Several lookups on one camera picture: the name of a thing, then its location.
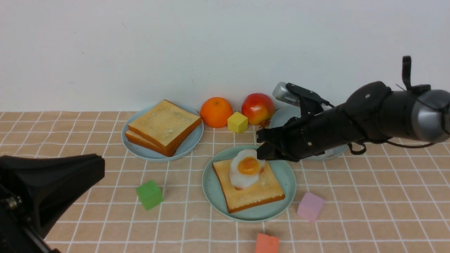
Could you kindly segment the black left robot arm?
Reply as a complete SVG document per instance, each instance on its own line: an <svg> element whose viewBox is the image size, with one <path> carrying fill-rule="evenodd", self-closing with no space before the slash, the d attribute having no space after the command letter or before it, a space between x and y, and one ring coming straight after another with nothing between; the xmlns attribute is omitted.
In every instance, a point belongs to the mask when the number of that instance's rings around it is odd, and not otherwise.
<svg viewBox="0 0 450 253"><path fill-rule="evenodd" d="M44 238L68 208L105 175L97 154L0 159L0 251L58 253Z"/></svg>

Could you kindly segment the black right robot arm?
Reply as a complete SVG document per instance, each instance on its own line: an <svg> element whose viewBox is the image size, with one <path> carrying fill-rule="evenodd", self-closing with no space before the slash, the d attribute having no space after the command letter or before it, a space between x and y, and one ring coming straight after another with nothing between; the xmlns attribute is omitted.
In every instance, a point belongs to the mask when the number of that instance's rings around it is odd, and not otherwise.
<svg viewBox="0 0 450 253"><path fill-rule="evenodd" d="M278 83L272 95L299 107L300 116L277 128L257 131L258 159L298 162L343 145L360 155L366 152L365 143L398 146L392 138L421 141L422 148L448 140L449 92L433 90L429 84L412 85L411 68L411 56L404 56L404 90L371 82L338 106L306 88Z"/></svg>

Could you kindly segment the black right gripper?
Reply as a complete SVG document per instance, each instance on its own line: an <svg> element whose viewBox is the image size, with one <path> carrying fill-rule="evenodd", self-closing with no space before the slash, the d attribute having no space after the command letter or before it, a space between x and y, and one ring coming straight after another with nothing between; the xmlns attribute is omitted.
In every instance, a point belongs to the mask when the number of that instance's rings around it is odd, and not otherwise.
<svg viewBox="0 0 450 253"><path fill-rule="evenodd" d="M346 111L346 104L314 116L291 117L283 126L261 128L256 132L258 160L298 162L349 143L362 143L366 134ZM272 144L283 143L284 151Z"/></svg>

